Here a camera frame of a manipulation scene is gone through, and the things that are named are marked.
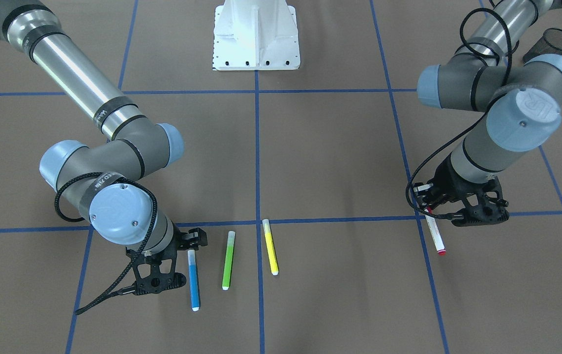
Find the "blue marker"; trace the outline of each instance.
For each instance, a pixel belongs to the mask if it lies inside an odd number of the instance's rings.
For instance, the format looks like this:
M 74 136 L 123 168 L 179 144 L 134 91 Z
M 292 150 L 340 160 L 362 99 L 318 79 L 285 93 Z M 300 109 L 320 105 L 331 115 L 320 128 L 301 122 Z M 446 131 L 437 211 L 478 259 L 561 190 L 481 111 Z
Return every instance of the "blue marker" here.
M 198 267 L 196 266 L 196 251 L 189 249 L 187 251 L 187 260 L 189 260 L 189 288 L 191 289 L 191 309 L 198 311 L 200 309 L 200 292 L 198 291 Z

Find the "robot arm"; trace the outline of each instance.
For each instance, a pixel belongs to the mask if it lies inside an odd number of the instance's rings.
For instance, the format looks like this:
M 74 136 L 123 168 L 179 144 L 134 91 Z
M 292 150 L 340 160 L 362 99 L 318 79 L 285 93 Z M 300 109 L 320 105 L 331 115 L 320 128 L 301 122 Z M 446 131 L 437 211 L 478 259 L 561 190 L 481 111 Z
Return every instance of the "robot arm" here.
M 417 184 L 410 181 L 408 187 L 413 187 L 421 210 L 463 202 L 465 207 L 456 213 L 436 217 L 456 226 L 508 220 L 508 202 L 497 174 L 544 143 L 560 125 L 562 56 L 543 54 L 514 69 L 497 65 L 510 55 L 509 42 L 519 40 L 537 18 L 559 7 L 562 1 L 503 0 L 468 40 L 461 34 L 466 44 L 447 65 L 430 66 L 422 72 L 416 90 L 421 103 L 484 115 L 432 179 Z M 473 195 L 476 206 L 467 200 Z
M 206 235 L 200 229 L 181 233 L 156 208 L 152 193 L 135 183 L 182 156 L 178 130 L 167 123 L 153 125 L 41 2 L 0 0 L 0 40 L 42 67 L 110 140 L 96 148 L 62 141 L 43 155 L 40 173 L 58 193 L 57 200 L 63 195 L 104 238 L 126 246 L 127 269 L 133 268 L 137 281 L 124 293 L 157 294 L 184 285 L 184 275 L 175 273 L 177 251 L 206 246 Z M 158 265 L 166 259 L 173 266 L 163 274 Z M 141 278 L 141 264 L 151 265 L 150 276 Z

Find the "marker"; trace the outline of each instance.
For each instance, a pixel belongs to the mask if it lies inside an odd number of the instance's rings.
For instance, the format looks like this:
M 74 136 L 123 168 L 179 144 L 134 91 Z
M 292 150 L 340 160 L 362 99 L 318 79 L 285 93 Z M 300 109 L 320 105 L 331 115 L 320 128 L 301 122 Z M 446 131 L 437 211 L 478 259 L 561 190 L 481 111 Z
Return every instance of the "marker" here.
M 431 213 L 432 209 L 428 206 L 427 208 L 425 208 L 425 211 Z M 438 225 L 436 224 L 436 220 L 429 215 L 425 215 L 425 220 L 427 220 L 429 233 L 431 233 L 432 235 L 432 239 L 434 240 L 434 246 L 436 247 L 436 251 L 438 251 L 438 255 L 441 256 L 446 255 L 447 251 L 444 250 L 443 238 L 440 236 L 440 231 L 438 231 Z
M 279 274 L 279 265 L 276 262 L 276 253 L 274 252 L 274 241 L 272 241 L 272 231 L 270 231 L 270 220 L 263 219 L 263 233 L 266 235 L 267 258 L 270 260 L 270 270 L 272 275 Z
M 233 249 L 235 247 L 235 231 L 229 231 L 229 240 L 226 242 L 226 258 L 224 258 L 224 277 L 222 290 L 227 291 L 231 286 L 231 271 L 233 269 Z
M 196 251 L 189 249 L 187 251 L 187 260 L 189 261 L 189 289 L 191 289 L 191 309 L 198 311 L 200 309 L 200 292 L 198 291 L 198 267 L 196 266 Z

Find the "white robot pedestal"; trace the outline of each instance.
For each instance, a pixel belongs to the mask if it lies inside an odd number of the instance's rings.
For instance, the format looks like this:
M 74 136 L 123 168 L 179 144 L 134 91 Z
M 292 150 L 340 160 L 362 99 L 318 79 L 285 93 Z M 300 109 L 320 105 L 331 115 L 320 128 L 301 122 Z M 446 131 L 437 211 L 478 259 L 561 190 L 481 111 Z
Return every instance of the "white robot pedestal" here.
M 296 9 L 285 0 L 226 0 L 213 34 L 213 70 L 300 67 Z

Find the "green marker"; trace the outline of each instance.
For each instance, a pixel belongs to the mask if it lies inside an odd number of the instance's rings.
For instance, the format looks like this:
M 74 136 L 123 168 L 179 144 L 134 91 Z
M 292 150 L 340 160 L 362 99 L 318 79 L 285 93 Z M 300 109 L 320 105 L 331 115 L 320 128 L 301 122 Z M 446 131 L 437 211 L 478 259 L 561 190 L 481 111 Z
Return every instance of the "green marker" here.
M 231 286 L 231 271 L 233 269 L 233 249 L 235 247 L 235 231 L 229 231 L 229 240 L 226 243 L 226 258 L 224 260 L 224 278 L 222 290 L 227 291 Z

